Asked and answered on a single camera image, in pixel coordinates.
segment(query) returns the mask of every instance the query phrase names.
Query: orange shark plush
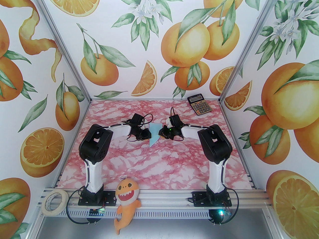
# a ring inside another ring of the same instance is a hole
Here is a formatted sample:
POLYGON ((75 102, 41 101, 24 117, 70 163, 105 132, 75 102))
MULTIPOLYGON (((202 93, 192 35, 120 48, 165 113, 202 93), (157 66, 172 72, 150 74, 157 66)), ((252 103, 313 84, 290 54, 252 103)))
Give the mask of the orange shark plush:
POLYGON ((114 219, 114 227, 116 234, 120 234, 120 229, 130 224, 133 219, 135 209, 141 207, 141 202, 137 200, 139 194, 139 186, 136 181, 131 178, 122 180, 115 191, 115 196, 121 205, 117 208, 117 214, 122 214, 120 221, 114 219))

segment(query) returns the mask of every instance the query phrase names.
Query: pink marble surface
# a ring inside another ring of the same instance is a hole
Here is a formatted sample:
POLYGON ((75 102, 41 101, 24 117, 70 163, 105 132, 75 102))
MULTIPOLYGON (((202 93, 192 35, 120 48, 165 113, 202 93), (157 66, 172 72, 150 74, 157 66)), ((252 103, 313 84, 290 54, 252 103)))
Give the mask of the pink marble surface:
MULTIPOLYGON (((85 184, 85 166, 79 157, 78 148, 92 124, 116 124, 130 119, 134 113, 152 113, 153 123, 166 124, 173 106, 184 123, 220 126, 233 146, 226 169, 226 185, 234 189, 251 189, 218 102, 208 103, 213 111, 197 116, 187 100, 93 101, 67 160, 58 188, 78 189, 85 184)), ((149 147, 148 140, 128 142, 126 138, 123 136, 113 139, 103 160, 104 188, 115 189, 120 178, 125 176, 137 180, 141 189, 197 190, 206 187, 209 164, 198 140, 185 138, 179 142, 160 138, 149 147)))

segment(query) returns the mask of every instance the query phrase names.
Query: masking tape roll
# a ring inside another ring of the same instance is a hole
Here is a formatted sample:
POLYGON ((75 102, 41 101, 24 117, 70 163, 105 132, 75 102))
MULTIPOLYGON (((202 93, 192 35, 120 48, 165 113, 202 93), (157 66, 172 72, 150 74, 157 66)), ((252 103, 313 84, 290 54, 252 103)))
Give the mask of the masking tape roll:
POLYGON ((47 216, 56 216, 56 215, 60 214, 65 209, 68 199, 69 199, 69 195, 67 194, 66 191, 61 190, 61 189, 55 189, 55 190, 51 191, 44 198, 42 205, 41 205, 41 210, 42 210, 43 214, 45 214, 47 216), (56 209, 51 210, 50 204, 51 204, 52 200, 59 195, 62 197, 61 203, 59 204, 59 206, 56 209))

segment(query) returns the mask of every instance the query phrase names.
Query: cable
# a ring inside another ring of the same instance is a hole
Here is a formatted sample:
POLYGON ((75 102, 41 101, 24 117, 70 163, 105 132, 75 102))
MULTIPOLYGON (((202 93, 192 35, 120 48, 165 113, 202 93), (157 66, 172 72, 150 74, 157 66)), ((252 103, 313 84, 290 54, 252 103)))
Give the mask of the cable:
POLYGON ((75 220, 71 219, 71 217, 70 217, 70 215, 69 215, 69 211, 68 211, 68 205, 69 205, 69 202, 70 202, 71 197, 72 197, 76 192, 81 191, 81 189, 83 189, 83 188, 84 188, 84 186, 82 186, 81 188, 75 190, 75 191, 69 196, 69 199, 68 199, 68 201, 67 201, 67 203, 66 203, 66 207, 65 207, 65 212, 66 212, 66 215, 67 215, 67 217, 69 218, 69 220, 71 220, 73 223, 79 224, 79 225, 90 224, 90 223, 92 223, 92 222, 78 222, 78 221, 75 221, 75 220))

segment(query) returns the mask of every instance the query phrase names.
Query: wall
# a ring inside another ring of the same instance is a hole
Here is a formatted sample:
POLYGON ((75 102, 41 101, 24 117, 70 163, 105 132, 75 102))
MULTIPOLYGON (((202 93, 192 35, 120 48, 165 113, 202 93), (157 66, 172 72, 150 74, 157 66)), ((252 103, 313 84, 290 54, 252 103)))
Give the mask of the wall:
POLYGON ((33 1, 0 8, 0 237, 16 239, 62 168, 88 101, 33 1))
POLYGON ((211 80, 221 69, 235 65, 265 2, 43 1, 90 95, 104 99, 187 97, 198 92, 217 98, 222 86, 218 90, 210 87, 211 80), (208 8, 212 7, 219 10, 209 17, 213 11, 208 8), (205 26, 197 25, 203 21, 205 26), (183 22, 181 34, 190 30, 181 35, 175 52, 179 22, 183 22), (143 82, 138 84, 143 72, 143 82))
POLYGON ((277 1, 223 103, 287 238, 319 234, 318 2, 277 1))

